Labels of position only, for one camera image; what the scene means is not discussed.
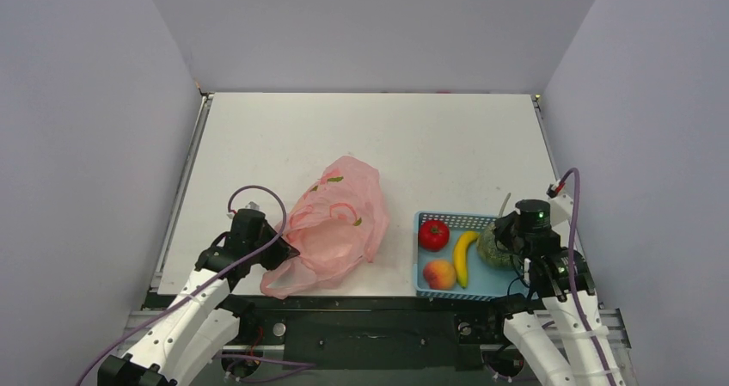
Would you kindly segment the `yellow fake banana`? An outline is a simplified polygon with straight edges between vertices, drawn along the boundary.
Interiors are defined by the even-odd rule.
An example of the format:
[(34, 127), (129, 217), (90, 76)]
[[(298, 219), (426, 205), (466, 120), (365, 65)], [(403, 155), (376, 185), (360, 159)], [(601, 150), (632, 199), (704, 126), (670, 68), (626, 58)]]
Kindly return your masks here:
[(456, 282), (462, 288), (467, 288), (469, 283), (468, 252), (470, 246), (480, 236), (476, 231), (464, 231), (456, 241), (452, 251), (452, 264), (456, 271)]

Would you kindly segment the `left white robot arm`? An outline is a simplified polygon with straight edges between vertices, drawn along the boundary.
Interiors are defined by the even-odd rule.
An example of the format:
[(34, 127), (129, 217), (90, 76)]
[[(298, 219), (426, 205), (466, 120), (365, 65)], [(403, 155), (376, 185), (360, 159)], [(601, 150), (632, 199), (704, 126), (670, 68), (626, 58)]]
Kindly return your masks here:
[(100, 385), (188, 385), (231, 341), (251, 340), (254, 304), (233, 295), (254, 265), (267, 271), (299, 251), (254, 209), (235, 211), (230, 229), (204, 250), (181, 292), (160, 314), (135, 328), (141, 338), (100, 364)]

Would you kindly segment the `orange fake fruit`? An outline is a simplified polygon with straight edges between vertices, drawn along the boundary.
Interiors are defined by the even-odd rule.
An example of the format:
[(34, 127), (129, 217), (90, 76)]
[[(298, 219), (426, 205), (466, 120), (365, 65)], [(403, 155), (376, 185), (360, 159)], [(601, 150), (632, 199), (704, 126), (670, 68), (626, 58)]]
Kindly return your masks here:
[(448, 260), (428, 262), (424, 266), (422, 276), (432, 290), (448, 291), (456, 284), (456, 270)]

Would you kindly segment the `green fake melon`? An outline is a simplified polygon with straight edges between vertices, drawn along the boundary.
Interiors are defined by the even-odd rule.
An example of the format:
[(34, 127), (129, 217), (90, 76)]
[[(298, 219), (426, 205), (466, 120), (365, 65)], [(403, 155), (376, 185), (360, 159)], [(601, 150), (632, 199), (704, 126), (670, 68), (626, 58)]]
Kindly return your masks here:
[(512, 256), (504, 248), (498, 246), (498, 240), (494, 234), (495, 228), (495, 220), (492, 220), (480, 233), (476, 241), (477, 254), (487, 266), (493, 269), (512, 269)]

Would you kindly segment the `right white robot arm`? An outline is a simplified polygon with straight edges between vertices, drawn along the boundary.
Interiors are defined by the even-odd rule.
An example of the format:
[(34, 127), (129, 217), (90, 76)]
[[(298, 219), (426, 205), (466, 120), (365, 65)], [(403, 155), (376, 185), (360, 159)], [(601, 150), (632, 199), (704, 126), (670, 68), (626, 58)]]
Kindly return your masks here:
[(492, 300), (485, 329), (515, 346), (542, 385), (623, 385), (584, 257), (563, 245), (551, 204), (523, 199), (495, 222), (495, 240), (522, 264), (527, 295)]

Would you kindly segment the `red fake fruit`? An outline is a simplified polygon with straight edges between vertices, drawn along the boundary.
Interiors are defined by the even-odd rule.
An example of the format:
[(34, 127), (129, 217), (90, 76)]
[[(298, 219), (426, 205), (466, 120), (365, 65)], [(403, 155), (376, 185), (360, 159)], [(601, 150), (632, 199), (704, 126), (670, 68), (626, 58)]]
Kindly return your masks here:
[(450, 228), (443, 221), (427, 220), (419, 227), (417, 237), (421, 248), (430, 252), (438, 252), (448, 244)]

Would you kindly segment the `pink plastic bag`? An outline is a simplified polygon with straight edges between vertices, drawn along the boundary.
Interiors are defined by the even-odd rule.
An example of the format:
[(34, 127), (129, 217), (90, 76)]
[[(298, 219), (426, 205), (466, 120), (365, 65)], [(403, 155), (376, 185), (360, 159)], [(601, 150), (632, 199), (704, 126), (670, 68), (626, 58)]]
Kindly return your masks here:
[(360, 263), (374, 260), (389, 220), (379, 171), (340, 157), (288, 212), (282, 238), (299, 255), (265, 272), (260, 292), (284, 299), (338, 287)]

